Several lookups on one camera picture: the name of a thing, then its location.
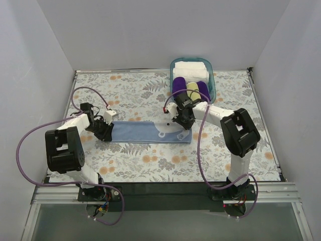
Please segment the blue towel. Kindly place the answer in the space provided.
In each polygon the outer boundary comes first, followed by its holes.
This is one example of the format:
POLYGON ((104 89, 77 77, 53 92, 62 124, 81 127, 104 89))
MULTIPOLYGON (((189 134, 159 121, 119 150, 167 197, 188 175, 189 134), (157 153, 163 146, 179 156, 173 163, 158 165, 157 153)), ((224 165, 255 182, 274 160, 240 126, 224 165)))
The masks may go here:
POLYGON ((192 131, 175 122, 114 122, 111 133, 115 143, 189 144, 192 131))

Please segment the green patterned towel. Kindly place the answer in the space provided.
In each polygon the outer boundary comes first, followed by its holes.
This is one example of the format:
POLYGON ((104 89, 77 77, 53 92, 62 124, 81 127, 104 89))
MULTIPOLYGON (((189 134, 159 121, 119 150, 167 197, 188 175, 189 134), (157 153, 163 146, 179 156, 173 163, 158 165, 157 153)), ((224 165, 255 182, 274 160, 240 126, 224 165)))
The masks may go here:
POLYGON ((201 95, 199 94, 199 87, 196 82, 187 83, 187 95, 192 101, 202 99, 201 95))

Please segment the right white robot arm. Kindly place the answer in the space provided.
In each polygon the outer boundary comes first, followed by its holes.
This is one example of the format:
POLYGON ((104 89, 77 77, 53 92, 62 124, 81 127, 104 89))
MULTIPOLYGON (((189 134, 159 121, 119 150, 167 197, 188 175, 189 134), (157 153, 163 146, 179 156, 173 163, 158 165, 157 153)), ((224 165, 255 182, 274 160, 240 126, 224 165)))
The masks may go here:
POLYGON ((245 195, 249 186, 249 164, 253 151, 260 141, 260 134, 247 110, 228 110, 216 107, 202 99, 192 100, 186 93, 180 93, 174 102, 164 107, 172 121, 189 130, 195 120, 201 120, 221 128, 227 149, 231 153, 230 171, 226 185, 209 187, 232 199, 245 195))

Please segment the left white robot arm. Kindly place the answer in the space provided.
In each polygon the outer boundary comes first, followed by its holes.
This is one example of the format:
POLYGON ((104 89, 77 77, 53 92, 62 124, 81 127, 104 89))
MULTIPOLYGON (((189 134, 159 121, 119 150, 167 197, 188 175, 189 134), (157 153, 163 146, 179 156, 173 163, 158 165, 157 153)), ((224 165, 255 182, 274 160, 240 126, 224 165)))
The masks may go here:
POLYGON ((80 135, 88 131, 104 142, 112 141, 113 117, 116 111, 107 109, 95 115, 93 105, 82 103, 75 117, 55 130, 45 133, 48 168, 52 172, 65 174, 76 182, 85 196, 100 201, 106 197, 103 178, 85 163, 85 153, 80 135))

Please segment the right purple rolled towel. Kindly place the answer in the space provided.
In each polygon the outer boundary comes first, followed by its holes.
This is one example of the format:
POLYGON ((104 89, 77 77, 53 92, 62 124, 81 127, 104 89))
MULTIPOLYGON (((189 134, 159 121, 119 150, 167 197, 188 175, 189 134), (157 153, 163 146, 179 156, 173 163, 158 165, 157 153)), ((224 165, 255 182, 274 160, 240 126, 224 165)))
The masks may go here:
POLYGON ((206 83, 204 83, 203 81, 198 81, 197 85, 198 85, 199 92, 201 93, 202 100, 204 101, 211 100, 206 83))

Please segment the purple rolled towel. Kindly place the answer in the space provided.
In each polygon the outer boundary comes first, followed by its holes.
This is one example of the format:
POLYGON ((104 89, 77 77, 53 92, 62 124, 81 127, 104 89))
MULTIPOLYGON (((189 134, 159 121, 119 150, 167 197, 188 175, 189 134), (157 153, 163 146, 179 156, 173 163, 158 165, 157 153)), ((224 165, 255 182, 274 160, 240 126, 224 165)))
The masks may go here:
POLYGON ((206 83, 204 83, 203 81, 198 81, 197 85, 198 85, 199 92, 201 93, 202 100, 204 101, 211 100, 206 83))
POLYGON ((182 89, 187 89, 186 88, 186 81, 183 77, 176 77, 173 80, 172 93, 175 93, 175 92, 182 90, 182 89))

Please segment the left purple rolled towel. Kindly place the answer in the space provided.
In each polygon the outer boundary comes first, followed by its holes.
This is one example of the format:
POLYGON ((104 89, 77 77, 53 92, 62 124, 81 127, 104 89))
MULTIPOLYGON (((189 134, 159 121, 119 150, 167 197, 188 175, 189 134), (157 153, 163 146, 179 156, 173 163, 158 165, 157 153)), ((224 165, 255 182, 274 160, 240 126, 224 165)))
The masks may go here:
POLYGON ((176 77, 173 80, 172 93, 175 93, 175 92, 182 90, 182 89, 187 89, 186 88, 186 81, 183 77, 176 77))

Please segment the teal plastic basket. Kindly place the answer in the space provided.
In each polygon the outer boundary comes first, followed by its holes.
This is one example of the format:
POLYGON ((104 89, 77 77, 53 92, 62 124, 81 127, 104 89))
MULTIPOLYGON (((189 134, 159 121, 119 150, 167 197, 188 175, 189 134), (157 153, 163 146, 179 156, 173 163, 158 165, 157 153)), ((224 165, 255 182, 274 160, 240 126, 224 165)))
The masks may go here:
POLYGON ((183 77, 188 82, 202 81, 206 84, 210 102, 216 99, 216 86, 211 63, 203 58, 177 58, 170 64, 170 90, 176 77, 183 77))

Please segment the white rolled towel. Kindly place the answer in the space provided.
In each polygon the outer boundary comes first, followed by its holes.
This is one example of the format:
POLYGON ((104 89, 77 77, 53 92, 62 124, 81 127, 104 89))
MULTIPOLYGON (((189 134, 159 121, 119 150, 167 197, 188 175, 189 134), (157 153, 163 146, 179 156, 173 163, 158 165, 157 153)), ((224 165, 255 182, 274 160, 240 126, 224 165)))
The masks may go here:
POLYGON ((208 83, 210 80, 209 71, 204 62, 179 61, 173 68, 173 78, 183 77, 186 82, 203 81, 208 83))

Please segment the floral table mat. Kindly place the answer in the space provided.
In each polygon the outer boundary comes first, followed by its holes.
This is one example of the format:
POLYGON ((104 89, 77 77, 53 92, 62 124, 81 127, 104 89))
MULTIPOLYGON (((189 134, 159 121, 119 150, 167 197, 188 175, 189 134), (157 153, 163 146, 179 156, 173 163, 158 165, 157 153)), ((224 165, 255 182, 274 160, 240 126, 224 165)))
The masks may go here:
MULTIPOLYGON (((215 106, 230 110, 246 109, 261 139, 250 161, 250 173, 257 181, 279 181, 273 155, 259 107, 246 71, 214 73, 215 106)), ((126 73, 79 73, 75 82, 72 113, 81 103, 93 104, 98 111, 104 101, 117 111, 119 121, 164 122, 169 119, 162 107, 170 95, 167 71, 126 73)), ((88 166, 106 182, 192 182, 224 181, 230 171, 230 153, 221 130, 196 121, 190 144, 104 143, 90 132, 83 132, 81 142, 88 166)))

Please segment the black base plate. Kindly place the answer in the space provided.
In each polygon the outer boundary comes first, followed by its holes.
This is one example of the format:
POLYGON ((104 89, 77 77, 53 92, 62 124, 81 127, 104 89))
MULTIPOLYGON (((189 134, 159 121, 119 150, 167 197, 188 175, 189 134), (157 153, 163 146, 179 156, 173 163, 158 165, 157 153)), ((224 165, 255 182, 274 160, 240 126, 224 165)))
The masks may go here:
POLYGON ((126 211, 208 210, 223 212, 224 201, 236 202, 201 182, 112 183, 123 195, 126 211))

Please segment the aluminium frame rail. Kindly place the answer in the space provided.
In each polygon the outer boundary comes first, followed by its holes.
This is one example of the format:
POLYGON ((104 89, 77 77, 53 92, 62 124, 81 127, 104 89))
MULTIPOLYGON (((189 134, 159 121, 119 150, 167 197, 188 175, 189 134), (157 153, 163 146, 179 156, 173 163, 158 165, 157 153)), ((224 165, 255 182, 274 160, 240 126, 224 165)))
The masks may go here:
MULTIPOLYGON (((227 195, 215 194, 206 184, 201 182, 189 183, 113 183, 113 186, 120 189, 125 198, 206 198, 224 203, 234 203, 245 200, 246 203, 257 201, 269 202, 300 202, 300 194, 294 183, 291 182, 260 182, 258 188, 250 187, 242 198, 228 198, 227 195)), ((36 203, 73 203, 73 202, 97 202, 87 197, 80 188, 67 185, 62 187, 37 187, 33 195, 33 202, 36 203)))

